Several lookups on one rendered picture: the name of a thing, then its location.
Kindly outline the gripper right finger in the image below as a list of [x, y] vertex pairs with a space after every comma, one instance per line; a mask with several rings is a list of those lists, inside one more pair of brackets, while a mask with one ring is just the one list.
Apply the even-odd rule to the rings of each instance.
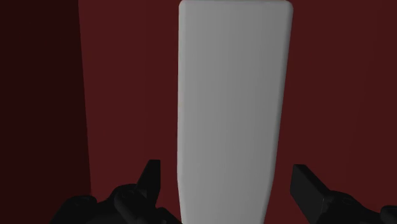
[[351, 195], [330, 190], [303, 164], [293, 166], [289, 192], [309, 224], [397, 224], [397, 206], [372, 211]]

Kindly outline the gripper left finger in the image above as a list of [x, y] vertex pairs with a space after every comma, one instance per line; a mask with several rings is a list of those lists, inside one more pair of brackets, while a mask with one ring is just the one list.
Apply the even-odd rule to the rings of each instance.
[[149, 160], [136, 184], [120, 185], [102, 202], [91, 195], [67, 199], [50, 224], [182, 224], [157, 207], [160, 161]]

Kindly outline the white toilet tank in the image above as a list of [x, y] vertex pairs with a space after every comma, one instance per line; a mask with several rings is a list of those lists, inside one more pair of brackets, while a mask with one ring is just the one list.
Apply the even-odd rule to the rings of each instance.
[[183, 224], [263, 224], [292, 18], [288, 0], [180, 2], [177, 175]]

